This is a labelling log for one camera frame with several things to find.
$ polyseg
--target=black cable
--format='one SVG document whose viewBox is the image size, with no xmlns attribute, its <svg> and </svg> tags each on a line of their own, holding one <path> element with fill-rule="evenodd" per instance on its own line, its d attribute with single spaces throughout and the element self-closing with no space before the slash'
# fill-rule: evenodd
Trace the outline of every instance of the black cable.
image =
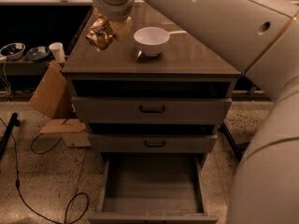
<svg viewBox="0 0 299 224">
<path fill-rule="evenodd" d="M 1 118 L 0 118 L 0 120 L 2 121 L 2 123 L 4 124 L 4 126 L 7 127 L 7 125 L 3 122 L 3 120 L 2 120 Z M 14 137 L 13 134 L 11 134 L 11 137 L 12 137 L 12 139 L 13 139 L 13 141 L 14 141 L 14 147 L 15 147 L 14 149 L 15 149 L 15 157 L 16 157 L 16 170 L 17 170 L 17 173 L 16 173 L 16 177 L 17 177 L 17 180 L 16 180 L 16 188 L 17 188 L 17 191 L 19 192 L 21 201 L 27 206 L 27 208 L 28 208 L 29 210 L 31 210 L 33 213 L 35 213 L 35 214 L 37 214 L 38 216 L 40 216 L 40 217 L 46 219 L 46 220 L 49 221 L 49 222 L 52 222 L 52 223 L 55 223 L 55 224 L 73 224 L 73 223 L 79 221 L 79 220 L 85 215 L 85 213 L 87 212 L 87 210 L 88 210 L 88 208 L 89 208 L 89 205 L 90 205 L 90 199 L 89 199 L 88 195 L 87 195 L 86 193 L 84 193 L 84 192 L 77 193 L 77 194 L 70 200 L 70 202 L 68 203 L 68 205 L 67 205 L 67 207 L 66 207 L 66 209 L 65 209 L 65 213 L 64 213 L 64 223 L 61 223 L 61 222 L 58 222 L 58 221 L 55 221 L 55 220 L 51 220 L 51 219 L 49 219 L 49 218 L 47 218 L 47 217 L 45 217 L 45 216 L 39 214 L 39 213 L 38 213 L 37 211 L 35 211 L 30 205 L 27 204 L 27 202 L 26 202 L 26 201 L 24 200 L 24 198 L 22 197 L 22 195 L 21 195 L 21 190 L 20 190 L 21 182 L 20 182 L 20 178 L 19 178 L 19 163 L 18 163 L 17 141 L 16 141 L 16 139 L 15 139 L 15 137 Z M 60 138 L 59 141 L 56 143 L 56 145 L 55 145 L 54 147 L 52 147 L 50 150 L 54 149 L 54 148 L 59 144 L 59 142 L 61 141 L 61 139 L 62 139 L 62 138 Z M 77 198 L 78 196 L 82 196 L 82 195 L 85 196 L 85 198 L 86 198 L 86 206 L 85 206 L 84 211 L 82 212 L 82 214 L 81 214 L 76 220 L 67 223 L 67 214 L 68 214 L 68 210 L 69 210 L 69 207 L 70 207 L 71 203 L 72 203 L 73 201 L 75 201 L 76 198 Z"/>
<path fill-rule="evenodd" d="M 33 151 L 35 154 L 46 154 L 46 153 L 48 153 L 48 152 L 50 152 L 50 151 L 52 151 L 53 149 L 55 149 L 58 145 L 59 145 L 59 143 L 60 143 L 60 141 L 62 141 L 62 137 L 57 141 L 57 143 L 53 146 L 53 147 L 51 147 L 50 149 L 48 149 L 47 151 L 44 151 L 44 152 L 36 152 L 36 151 L 34 151 L 34 143 L 35 143 L 35 141 L 40 137 L 40 136 L 42 136 L 43 135 L 43 133 L 40 133 L 32 142 L 31 142 L 31 146 L 30 146 L 30 148 L 31 148 L 31 151 Z"/>
</svg>

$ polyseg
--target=bowl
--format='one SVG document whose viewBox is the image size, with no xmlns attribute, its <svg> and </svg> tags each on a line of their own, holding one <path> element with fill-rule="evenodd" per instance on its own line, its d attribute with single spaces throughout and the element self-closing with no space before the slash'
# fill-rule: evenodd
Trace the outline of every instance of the bowl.
<svg viewBox="0 0 299 224">
<path fill-rule="evenodd" d="M 159 55 L 170 38 L 169 33 L 159 27 L 145 27 L 134 34 L 137 47 L 147 56 Z"/>
<path fill-rule="evenodd" d="M 0 54 L 6 56 L 10 60 L 18 60 L 25 51 L 23 43 L 11 43 L 1 48 Z"/>
<path fill-rule="evenodd" d="M 26 58 L 32 62 L 42 62 L 47 60 L 50 49 L 47 47 L 37 47 L 27 51 Z"/>
</svg>

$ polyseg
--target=open drawer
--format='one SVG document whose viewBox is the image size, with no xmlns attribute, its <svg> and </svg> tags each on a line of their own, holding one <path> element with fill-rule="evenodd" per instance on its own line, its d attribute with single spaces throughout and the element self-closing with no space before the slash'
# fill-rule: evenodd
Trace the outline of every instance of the open drawer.
<svg viewBox="0 0 299 224">
<path fill-rule="evenodd" d="M 114 153 L 95 223 L 216 223 L 206 213 L 195 154 Z"/>
</svg>

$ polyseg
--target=speckled tile floor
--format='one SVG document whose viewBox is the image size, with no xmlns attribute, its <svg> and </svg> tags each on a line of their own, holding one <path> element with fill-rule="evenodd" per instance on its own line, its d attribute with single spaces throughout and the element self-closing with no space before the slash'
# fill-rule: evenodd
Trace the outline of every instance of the speckled tile floor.
<svg viewBox="0 0 299 224">
<path fill-rule="evenodd" d="M 271 102 L 233 102 L 225 121 L 237 143 L 248 142 L 266 117 Z M 64 212 L 75 193 L 86 192 L 91 200 L 87 213 L 77 223 L 89 223 L 99 202 L 104 168 L 89 147 L 67 147 L 64 142 L 51 152 L 36 155 L 31 143 L 49 120 L 27 102 L 1 102 L 0 118 L 8 123 L 13 112 L 18 113 L 21 126 L 13 130 L 17 141 L 21 193 L 24 200 L 38 213 L 57 222 L 64 222 Z M 5 127 L 0 123 L 0 135 Z M 238 162 L 223 133 L 208 155 L 202 170 L 206 209 L 226 223 L 230 187 Z M 58 134 L 41 136 L 35 143 L 38 151 L 47 150 L 60 138 Z M 10 138 L 0 160 L 0 223 L 50 223 L 30 211 L 15 188 L 16 162 L 14 142 Z M 85 207 L 84 197 L 78 197 L 69 212 L 69 220 L 80 216 Z"/>
</svg>

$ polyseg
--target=cardboard box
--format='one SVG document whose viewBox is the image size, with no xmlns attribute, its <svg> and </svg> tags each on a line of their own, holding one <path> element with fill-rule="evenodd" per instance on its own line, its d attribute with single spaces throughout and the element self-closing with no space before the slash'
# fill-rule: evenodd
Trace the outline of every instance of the cardboard box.
<svg viewBox="0 0 299 224">
<path fill-rule="evenodd" d="M 52 119 L 40 132 L 60 133 L 68 147 L 91 146 L 85 124 L 78 119 Z"/>
<path fill-rule="evenodd" d="M 29 102 L 50 119 L 67 119 L 73 112 L 71 95 L 61 70 L 58 63 L 51 62 Z"/>
</svg>

